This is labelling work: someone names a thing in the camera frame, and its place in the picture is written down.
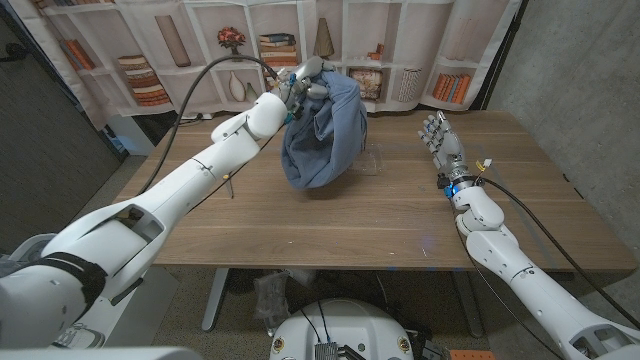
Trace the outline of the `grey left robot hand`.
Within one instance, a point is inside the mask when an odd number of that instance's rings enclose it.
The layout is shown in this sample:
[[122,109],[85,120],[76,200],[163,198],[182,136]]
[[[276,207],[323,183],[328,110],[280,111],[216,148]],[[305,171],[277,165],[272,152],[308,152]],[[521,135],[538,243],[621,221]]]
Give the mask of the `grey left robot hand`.
[[314,83],[313,79],[323,72],[335,70],[335,66],[328,60],[314,56],[293,70],[281,69],[277,72],[276,89],[288,111],[286,124],[301,117],[304,109],[303,102],[306,98],[324,100],[328,97],[328,89]]

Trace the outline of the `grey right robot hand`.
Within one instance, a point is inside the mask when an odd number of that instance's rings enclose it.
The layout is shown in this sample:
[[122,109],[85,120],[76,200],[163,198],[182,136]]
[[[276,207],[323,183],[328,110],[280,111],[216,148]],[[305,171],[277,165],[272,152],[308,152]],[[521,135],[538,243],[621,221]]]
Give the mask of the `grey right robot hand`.
[[433,156],[439,189],[449,188],[455,193],[473,185],[464,147],[442,111],[423,121],[418,136]]

